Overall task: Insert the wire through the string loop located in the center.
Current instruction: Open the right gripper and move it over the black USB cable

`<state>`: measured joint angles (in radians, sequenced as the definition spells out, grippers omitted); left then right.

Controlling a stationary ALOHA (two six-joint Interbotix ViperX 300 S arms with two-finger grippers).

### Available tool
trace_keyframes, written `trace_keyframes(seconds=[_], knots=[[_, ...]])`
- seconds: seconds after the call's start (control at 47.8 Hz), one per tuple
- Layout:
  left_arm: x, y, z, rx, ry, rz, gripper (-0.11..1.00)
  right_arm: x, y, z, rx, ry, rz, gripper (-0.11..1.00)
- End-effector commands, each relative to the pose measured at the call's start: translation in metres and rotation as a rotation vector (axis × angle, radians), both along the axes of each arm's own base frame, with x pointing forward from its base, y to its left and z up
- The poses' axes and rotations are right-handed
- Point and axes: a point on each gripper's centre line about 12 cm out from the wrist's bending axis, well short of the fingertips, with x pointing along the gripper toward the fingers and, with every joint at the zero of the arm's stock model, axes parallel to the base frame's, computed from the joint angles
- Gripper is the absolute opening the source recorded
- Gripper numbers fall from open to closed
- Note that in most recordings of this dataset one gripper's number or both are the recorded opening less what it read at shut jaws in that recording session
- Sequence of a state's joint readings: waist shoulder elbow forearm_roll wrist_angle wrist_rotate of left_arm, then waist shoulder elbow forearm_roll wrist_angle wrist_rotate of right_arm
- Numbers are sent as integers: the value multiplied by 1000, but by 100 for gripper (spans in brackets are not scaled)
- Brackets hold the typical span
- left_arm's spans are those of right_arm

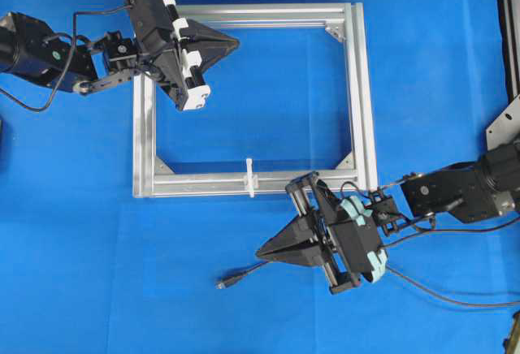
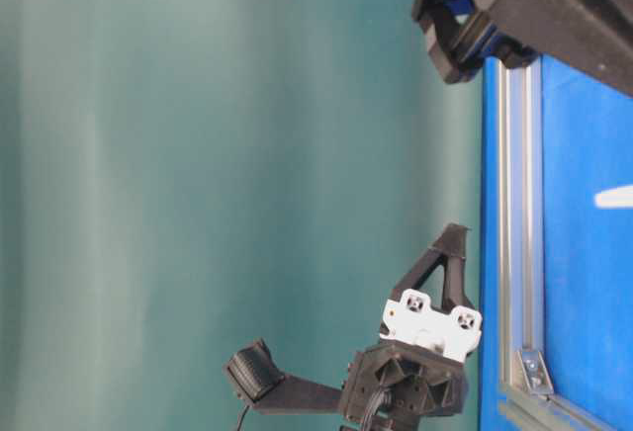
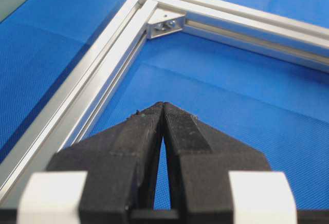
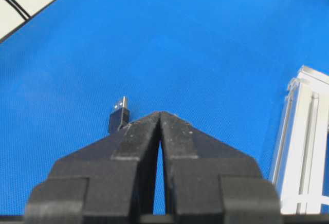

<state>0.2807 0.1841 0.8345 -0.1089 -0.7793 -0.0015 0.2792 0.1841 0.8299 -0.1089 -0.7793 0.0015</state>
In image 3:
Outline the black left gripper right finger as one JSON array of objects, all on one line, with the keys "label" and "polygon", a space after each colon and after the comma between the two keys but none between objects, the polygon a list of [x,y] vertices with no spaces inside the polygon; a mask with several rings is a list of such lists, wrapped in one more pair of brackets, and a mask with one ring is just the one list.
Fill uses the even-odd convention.
[{"label": "black left gripper right finger", "polygon": [[264,154],[198,120],[163,105],[171,207],[184,223],[233,223],[229,171],[271,171]]}]

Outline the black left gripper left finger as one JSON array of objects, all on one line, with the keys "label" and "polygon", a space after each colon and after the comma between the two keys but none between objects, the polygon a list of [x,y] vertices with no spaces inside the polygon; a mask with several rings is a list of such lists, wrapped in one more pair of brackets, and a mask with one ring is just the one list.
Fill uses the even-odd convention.
[{"label": "black left gripper left finger", "polygon": [[87,171],[82,223],[128,223],[131,209],[153,207],[162,111],[157,102],[53,155],[48,171]]}]

